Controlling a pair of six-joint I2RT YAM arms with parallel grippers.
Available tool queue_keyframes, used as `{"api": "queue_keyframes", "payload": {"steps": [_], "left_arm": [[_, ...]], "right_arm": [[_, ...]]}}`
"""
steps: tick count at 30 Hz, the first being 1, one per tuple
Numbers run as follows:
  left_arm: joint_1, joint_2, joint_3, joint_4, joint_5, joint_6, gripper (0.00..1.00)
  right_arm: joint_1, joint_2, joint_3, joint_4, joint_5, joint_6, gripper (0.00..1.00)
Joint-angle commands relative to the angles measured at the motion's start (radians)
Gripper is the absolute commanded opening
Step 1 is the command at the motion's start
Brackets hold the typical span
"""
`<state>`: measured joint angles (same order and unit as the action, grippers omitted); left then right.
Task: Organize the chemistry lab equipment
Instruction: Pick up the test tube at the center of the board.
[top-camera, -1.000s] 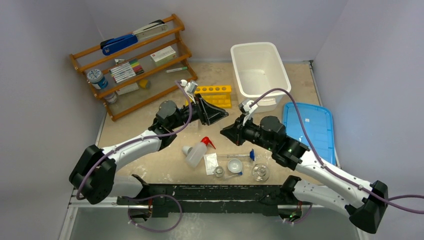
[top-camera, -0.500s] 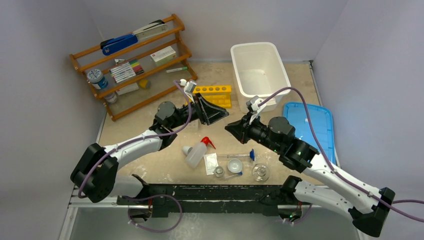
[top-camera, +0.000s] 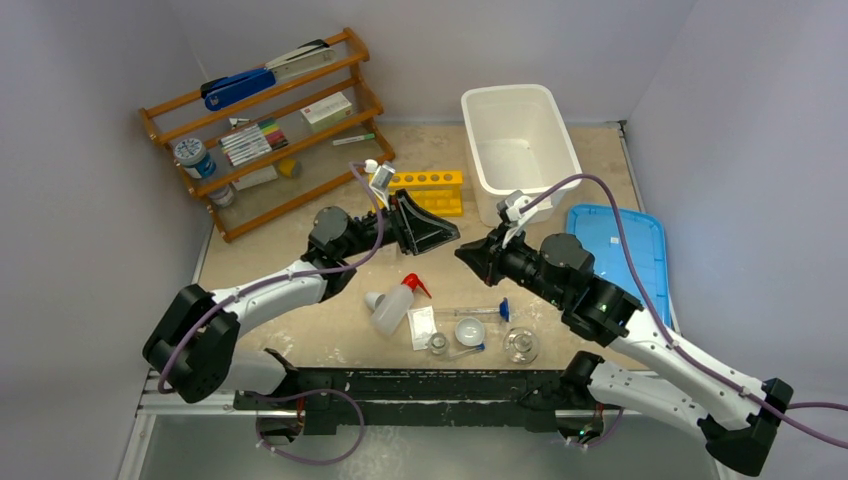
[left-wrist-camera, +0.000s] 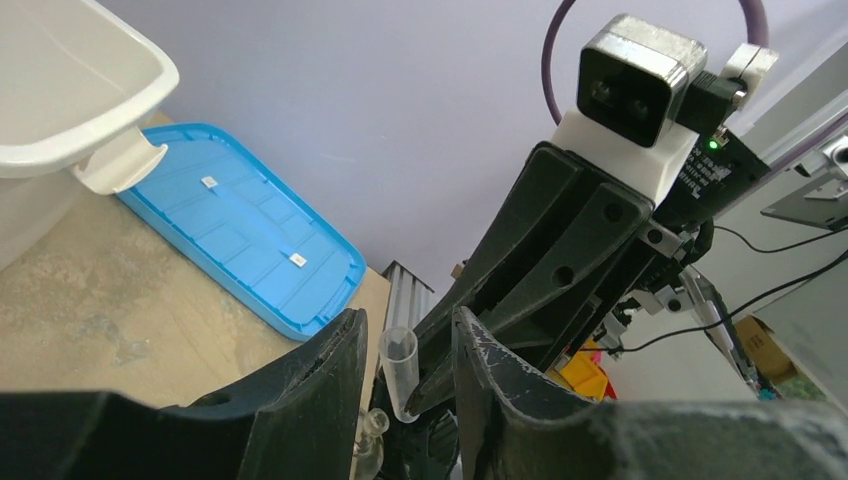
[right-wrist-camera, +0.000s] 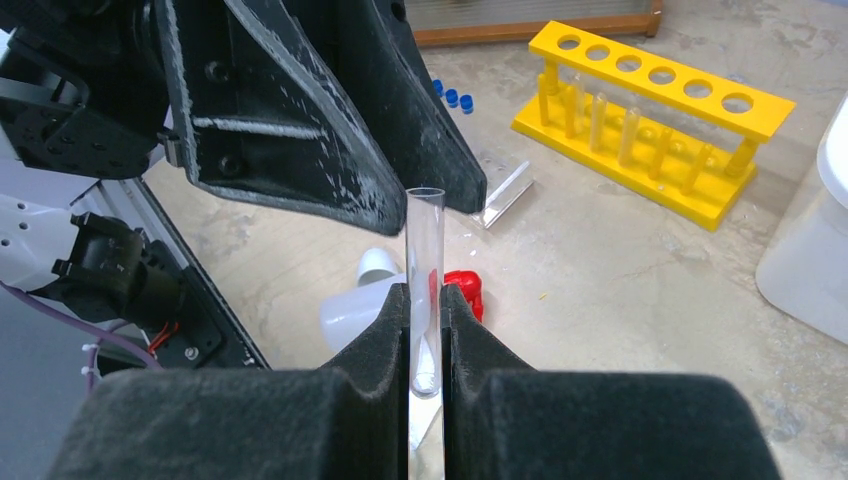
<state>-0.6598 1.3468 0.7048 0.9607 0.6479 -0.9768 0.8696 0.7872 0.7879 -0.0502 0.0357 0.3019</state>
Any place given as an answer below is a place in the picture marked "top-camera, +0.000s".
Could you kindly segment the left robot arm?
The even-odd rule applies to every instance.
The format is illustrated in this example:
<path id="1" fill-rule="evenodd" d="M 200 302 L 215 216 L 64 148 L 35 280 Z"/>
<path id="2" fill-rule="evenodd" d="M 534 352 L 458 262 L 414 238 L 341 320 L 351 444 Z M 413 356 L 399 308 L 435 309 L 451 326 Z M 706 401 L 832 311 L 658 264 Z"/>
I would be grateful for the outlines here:
<path id="1" fill-rule="evenodd" d="M 347 261 L 352 256 L 365 261 L 391 244 L 418 256 L 459 237 L 454 223 L 418 206 L 404 189 L 390 195 L 386 207 L 361 217 L 326 207 L 315 216 L 304 254 L 283 270 L 228 289 L 180 289 L 142 356 L 159 373 L 159 390 L 187 403 L 228 386 L 255 392 L 272 408 L 287 408 L 298 395 L 298 382 L 288 375 L 293 366 L 276 352 L 237 358 L 244 334 L 337 296 L 356 274 Z"/>

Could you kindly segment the yellow test tube rack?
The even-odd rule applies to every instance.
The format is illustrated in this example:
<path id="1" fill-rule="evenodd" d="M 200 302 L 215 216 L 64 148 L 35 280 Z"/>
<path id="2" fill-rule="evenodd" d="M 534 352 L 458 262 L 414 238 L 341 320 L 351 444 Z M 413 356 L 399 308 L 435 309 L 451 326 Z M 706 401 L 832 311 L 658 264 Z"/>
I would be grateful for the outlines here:
<path id="1" fill-rule="evenodd" d="M 462 217 L 463 185 L 463 174 L 458 170 L 399 172 L 390 181 L 387 193 L 404 189 L 418 206 L 436 216 Z"/>

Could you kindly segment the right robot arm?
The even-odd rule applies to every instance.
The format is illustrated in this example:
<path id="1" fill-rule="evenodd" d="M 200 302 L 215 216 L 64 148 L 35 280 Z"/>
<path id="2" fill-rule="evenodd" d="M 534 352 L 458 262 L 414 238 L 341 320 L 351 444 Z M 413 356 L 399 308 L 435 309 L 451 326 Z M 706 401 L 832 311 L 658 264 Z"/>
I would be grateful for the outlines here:
<path id="1" fill-rule="evenodd" d="M 778 378 L 760 380 L 732 369 L 645 312 L 626 290 L 595 274 L 594 257 L 567 233 L 539 249 L 506 226 L 459 246 L 455 255 L 488 286 L 509 279 L 561 311 L 580 338 L 634 359 L 646 378 L 588 352 L 578 353 L 561 381 L 576 407 L 592 400 L 632 409 L 701 440 L 739 474 L 761 474 L 793 395 Z"/>

